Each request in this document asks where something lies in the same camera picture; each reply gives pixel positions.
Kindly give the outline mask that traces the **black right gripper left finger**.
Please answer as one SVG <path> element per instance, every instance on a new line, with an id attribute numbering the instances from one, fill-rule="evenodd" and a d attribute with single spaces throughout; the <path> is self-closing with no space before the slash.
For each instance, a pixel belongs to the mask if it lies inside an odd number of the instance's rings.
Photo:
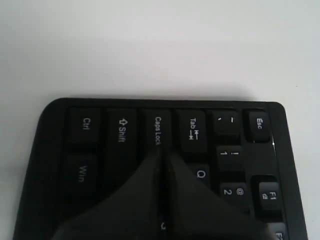
<path id="1" fill-rule="evenodd" d="M 135 173 L 111 196 L 72 217 L 54 240 L 157 240 L 162 151 L 148 152 Z"/>

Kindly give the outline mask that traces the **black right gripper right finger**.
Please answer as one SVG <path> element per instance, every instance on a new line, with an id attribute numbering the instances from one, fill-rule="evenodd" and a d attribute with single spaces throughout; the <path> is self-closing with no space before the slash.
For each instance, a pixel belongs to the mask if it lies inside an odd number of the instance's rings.
<path id="1" fill-rule="evenodd" d="M 269 226 L 227 203 L 196 178 L 177 152 L 165 157 L 171 240 L 273 240 Z"/>

